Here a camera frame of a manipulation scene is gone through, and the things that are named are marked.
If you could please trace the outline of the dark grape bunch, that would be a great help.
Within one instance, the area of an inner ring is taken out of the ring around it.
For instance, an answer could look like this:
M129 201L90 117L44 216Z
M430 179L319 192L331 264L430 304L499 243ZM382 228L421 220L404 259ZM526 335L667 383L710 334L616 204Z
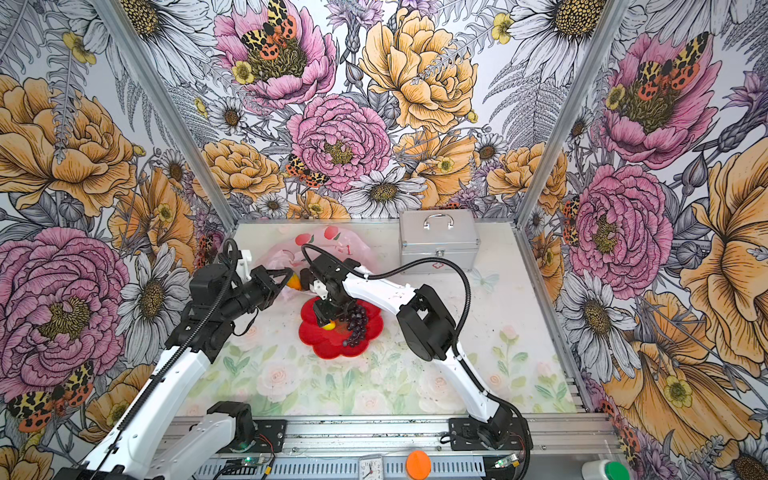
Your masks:
M350 306L342 317L342 322L346 324L348 331L343 345L347 347L358 346L366 338L368 321L369 317L363 306L360 304Z

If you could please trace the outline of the aluminium corner post left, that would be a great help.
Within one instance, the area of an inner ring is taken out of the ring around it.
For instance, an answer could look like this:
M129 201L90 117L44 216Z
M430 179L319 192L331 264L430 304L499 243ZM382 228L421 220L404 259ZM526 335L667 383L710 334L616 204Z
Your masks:
M121 2L96 1L94 8L176 141L177 148L189 163L223 228L227 233L233 234L237 229L237 219L173 102L163 78L156 70L154 62L150 60L148 50L135 33Z

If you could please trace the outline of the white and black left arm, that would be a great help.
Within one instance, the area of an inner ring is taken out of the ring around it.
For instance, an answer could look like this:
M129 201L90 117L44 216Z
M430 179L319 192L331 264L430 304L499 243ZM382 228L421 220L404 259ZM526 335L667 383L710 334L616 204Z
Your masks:
M218 262L199 269L180 323L148 382L105 438L58 479L189 479L227 446L255 438L251 410L219 403L168 448L161 442L186 397L233 336L236 319L269 308L290 281L289 268L250 268L250 255L228 239Z

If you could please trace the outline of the aluminium corner post right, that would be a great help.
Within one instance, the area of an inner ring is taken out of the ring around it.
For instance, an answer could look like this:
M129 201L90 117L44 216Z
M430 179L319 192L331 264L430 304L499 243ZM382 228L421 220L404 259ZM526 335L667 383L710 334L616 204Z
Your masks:
M571 89L564 105L560 109L551 135L546 142L539 167L533 175L531 184L523 197L523 203L515 217L517 227L524 227L532 216L533 209L538 204L547 179L555 168L570 127L579 113L581 103L592 89L598 69L610 53L611 45L618 35L620 25L629 6L629 1L607 2L597 24L595 35L586 51L585 59L575 71Z

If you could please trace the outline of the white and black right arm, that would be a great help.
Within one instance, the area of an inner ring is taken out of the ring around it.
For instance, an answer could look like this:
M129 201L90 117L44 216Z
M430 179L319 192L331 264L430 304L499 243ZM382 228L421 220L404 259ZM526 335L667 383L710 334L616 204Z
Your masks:
M318 296L313 310L320 326L351 319L360 300L393 314L412 353L425 362L437 362L459 393L467 413L479 423L477 438L488 448L500 448L509 435L515 409L494 397L460 346L472 295L467 275L458 264L441 257L425 257L376 274L353 259L342 261L315 245L306 244L301 251L314 278L310 290ZM414 288L389 280L422 264L434 263L453 270L462 282L464 306L458 320L433 287L424 284Z

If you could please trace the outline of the small white timer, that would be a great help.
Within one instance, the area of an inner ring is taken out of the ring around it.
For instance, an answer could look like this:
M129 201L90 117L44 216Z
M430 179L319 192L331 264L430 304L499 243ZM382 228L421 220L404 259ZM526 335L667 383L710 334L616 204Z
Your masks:
M384 460L382 456L363 457L358 462L359 480L383 480L385 477Z

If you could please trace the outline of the orange round button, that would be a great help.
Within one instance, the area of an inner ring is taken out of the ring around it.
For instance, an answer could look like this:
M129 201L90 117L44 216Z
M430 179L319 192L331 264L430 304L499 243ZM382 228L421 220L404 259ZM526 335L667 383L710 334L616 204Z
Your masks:
M413 451L406 458L405 471L410 480L427 480L432 473L431 458L424 451Z

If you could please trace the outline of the red flower-shaped plate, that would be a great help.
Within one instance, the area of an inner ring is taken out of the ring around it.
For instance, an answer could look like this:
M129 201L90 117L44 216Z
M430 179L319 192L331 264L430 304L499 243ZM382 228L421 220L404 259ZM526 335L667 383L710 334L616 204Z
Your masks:
M314 353L325 360L332 360L340 356L356 357L366 351L371 341L376 339L383 331L382 312L378 307L372 304L358 300L357 304L363 306L368 314L369 321L366 338L356 347L347 347L343 345L348 336L346 324L336 322L336 328L332 331L325 331L317 322L314 313L314 303L317 298L313 298L304 303L301 308L301 324L298 329L299 339L310 346Z

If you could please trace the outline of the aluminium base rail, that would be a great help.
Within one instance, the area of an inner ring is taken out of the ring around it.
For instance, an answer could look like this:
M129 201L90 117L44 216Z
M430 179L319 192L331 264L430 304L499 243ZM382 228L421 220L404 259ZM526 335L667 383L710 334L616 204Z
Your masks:
M189 479L358 479L363 457L382 456L384 479L405 479L405 461L424 451L432 479L579 479L593 460L627 461L603 414L532 414L532 444L515 432L497 450L457 415L258 417L247 447L222 448Z

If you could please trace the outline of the green capped white bottle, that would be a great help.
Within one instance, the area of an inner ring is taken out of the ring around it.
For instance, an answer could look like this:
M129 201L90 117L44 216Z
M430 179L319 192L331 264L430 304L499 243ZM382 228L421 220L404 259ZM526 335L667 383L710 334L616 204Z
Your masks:
M581 467L583 480L630 480L629 469L618 461L593 460Z

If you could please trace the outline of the silver metal case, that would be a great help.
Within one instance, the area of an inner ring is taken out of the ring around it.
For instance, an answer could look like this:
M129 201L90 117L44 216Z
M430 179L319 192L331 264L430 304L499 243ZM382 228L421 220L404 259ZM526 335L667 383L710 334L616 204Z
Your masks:
M480 237L470 211L416 210L399 217L400 262L422 258L451 261L470 271L479 252Z

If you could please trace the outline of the aluminium corner post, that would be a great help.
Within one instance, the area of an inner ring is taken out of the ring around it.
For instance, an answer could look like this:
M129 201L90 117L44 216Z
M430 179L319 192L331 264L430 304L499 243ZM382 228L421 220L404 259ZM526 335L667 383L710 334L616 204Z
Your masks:
M564 105L560 109L551 135L546 142L539 167L533 175L531 184L523 197L523 203L515 217L517 227L524 227L532 216L533 209L538 204L547 179L555 168L570 127L579 113L581 103L592 89L598 69L610 53L611 45L618 35L620 25L629 6L629 1L607 2L597 24L595 35L586 51L585 59L575 71L571 89Z
M227 233L233 234L237 229L237 219L173 102L163 78L156 70L154 62L150 60L148 50L135 33L121 2L96 1L94 8L176 141L177 148L189 163L223 228Z

